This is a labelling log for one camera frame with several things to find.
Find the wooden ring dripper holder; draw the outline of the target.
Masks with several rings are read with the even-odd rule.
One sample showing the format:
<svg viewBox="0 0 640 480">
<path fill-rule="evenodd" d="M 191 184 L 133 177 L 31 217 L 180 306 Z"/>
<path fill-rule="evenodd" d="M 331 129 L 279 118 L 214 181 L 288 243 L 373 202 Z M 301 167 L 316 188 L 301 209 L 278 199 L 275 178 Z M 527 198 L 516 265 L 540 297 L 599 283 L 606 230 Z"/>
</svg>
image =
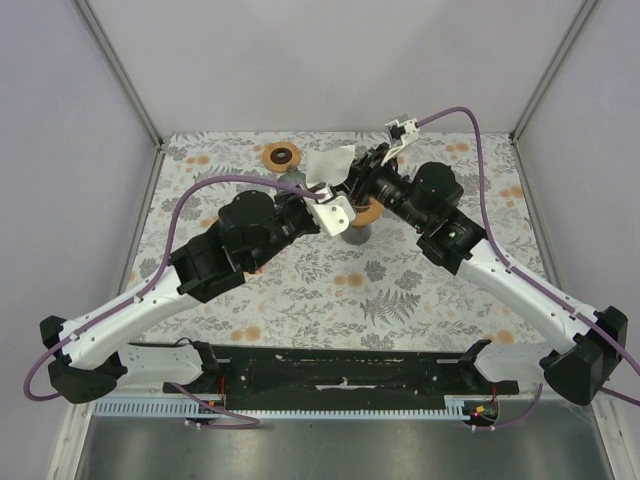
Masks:
<svg viewBox="0 0 640 480">
<path fill-rule="evenodd" d="M 351 225 L 361 228 L 375 222 L 381 216 L 384 207 L 380 202 L 370 199 L 368 205 L 355 206 L 354 210 L 356 211 L 356 218 L 351 222 Z"/>
</svg>

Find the white paper coffee filter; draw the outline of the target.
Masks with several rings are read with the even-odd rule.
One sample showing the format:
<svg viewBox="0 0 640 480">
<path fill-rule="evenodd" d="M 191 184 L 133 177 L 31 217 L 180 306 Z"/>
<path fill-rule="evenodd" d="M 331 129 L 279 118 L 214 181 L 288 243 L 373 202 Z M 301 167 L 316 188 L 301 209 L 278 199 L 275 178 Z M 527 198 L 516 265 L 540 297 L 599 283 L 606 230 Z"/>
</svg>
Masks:
<svg viewBox="0 0 640 480">
<path fill-rule="evenodd" d="M 310 151 L 306 158 L 305 185 L 308 191 L 315 195 L 315 199 L 333 191 L 343 191 L 354 158 L 354 145 Z"/>
</svg>

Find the grey glass carafe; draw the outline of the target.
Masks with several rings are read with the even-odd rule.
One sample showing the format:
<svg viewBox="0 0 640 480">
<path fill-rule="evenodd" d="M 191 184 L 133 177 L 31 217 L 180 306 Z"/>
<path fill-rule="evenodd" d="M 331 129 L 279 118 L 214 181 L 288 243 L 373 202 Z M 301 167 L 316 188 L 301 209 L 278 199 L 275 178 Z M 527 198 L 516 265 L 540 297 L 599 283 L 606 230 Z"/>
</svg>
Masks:
<svg viewBox="0 0 640 480">
<path fill-rule="evenodd" d="M 365 244 L 371 237 L 372 227 L 370 225 L 355 226 L 350 225 L 341 233 L 341 239 L 353 246 Z"/>
</svg>

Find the grey ribbed glass dripper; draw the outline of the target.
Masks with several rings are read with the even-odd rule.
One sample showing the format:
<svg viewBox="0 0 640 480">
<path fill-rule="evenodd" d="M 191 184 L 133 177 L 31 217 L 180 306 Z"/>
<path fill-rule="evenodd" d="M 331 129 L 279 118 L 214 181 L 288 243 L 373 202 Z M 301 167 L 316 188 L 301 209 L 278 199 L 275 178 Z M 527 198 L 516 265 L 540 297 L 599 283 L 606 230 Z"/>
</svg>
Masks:
<svg viewBox="0 0 640 480">
<path fill-rule="evenodd" d="M 296 166 L 291 166 L 278 178 L 278 181 L 296 187 L 304 187 L 306 185 L 306 174 Z"/>
</svg>

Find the floral tablecloth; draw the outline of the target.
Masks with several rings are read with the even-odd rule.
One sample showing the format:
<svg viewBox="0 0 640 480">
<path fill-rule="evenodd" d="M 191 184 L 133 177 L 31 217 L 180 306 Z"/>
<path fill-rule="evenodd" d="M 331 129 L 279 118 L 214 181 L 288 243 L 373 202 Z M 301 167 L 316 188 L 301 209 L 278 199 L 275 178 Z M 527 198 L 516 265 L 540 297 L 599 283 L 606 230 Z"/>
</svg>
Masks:
<svg viewBox="0 0 640 480">
<path fill-rule="evenodd" d="M 380 144 L 377 132 L 177 133 L 164 146 L 164 162 L 146 219 L 131 285 L 149 278 L 162 257 L 170 216 L 180 215 L 174 243 L 206 231 L 219 209 L 241 191 L 221 184 L 179 197 L 196 182 L 218 175 L 263 176 L 267 144 L 291 142 L 302 153 Z M 543 264 L 532 229 L 518 164 L 504 134 L 426 133 L 399 158 L 414 174 L 426 161 L 449 165 L 464 194 L 461 210 L 488 219 L 503 249 L 531 270 Z M 352 246 L 340 238 L 306 236 L 245 283 L 207 304 L 150 327 L 145 343 L 181 338 L 212 344 L 371 350 L 463 351 L 480 339 L 538 343 L 540 334 L 510 308 L 473 284 L 432 265 L 414 231 L 389 213 L 370 239 Z"/>
</svg>

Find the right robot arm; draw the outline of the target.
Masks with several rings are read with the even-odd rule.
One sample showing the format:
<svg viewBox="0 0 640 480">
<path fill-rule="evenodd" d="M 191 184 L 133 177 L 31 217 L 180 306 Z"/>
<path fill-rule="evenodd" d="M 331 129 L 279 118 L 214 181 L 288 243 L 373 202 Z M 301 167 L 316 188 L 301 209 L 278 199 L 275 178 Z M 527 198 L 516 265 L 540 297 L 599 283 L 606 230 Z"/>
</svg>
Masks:
<svg viewBox="0 0 640 480">
<path fill-rule="evenodd" d="M 458 368 L 467 392 L 483 392 L 503 381 L 544 383 L 564 399 L 591 403 L 622 360 L 627 317 L 576 301 L 491 244 L 487 231 L 457 207 L 463 194 L 452 169 L 422 164 L 414 177 L 401 176 L 381 144 L 356 159 L 344 188 L 350 200 L 374 199 L 419 235 L 417 245 L 434 265 L 491 293 L 533 326 L 540 344 L 479 341 Z"/>
</svg>

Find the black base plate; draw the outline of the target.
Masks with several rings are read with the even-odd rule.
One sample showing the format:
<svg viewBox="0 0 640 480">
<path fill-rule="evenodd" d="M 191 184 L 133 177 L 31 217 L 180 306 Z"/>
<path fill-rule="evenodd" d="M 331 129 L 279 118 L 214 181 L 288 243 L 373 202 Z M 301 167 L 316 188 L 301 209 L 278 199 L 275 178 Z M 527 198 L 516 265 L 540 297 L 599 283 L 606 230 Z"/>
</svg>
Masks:
<svg viewBox="0 0 640 480">
<path fill-rule="evenodd" d="M 187 385 L 198 397 L 222 393 L 231 410 L 435 410 L 453 396 L 516 395 L 492 383 L 461 352 L 217 346 L 218 366 Z"/>
</svg>

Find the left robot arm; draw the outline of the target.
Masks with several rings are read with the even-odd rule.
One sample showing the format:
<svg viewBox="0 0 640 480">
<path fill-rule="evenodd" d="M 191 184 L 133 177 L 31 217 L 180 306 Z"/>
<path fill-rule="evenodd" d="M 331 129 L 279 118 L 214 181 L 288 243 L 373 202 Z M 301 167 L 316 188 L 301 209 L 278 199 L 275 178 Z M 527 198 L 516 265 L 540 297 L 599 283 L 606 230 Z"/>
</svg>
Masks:
<svg viewBox="0 0 640 480">
<path fill-rule="evenodd" d="M 219 384 L 212 347 L 141 346 L 146 329 L 205 304 L 244 284 L 298 238 L 321 230 L 322 195 L 294 189 L 274 197 L 249 190 L 223 206 L 202 234 L 163 258 L 143 285 L 73 320 L 50 316 L 40 323 L 53 358 L 47 371 L 56 395 L 73 404 L 100 399 L 119 387 L 160 385 L 198 392 Z"/>
</svg>

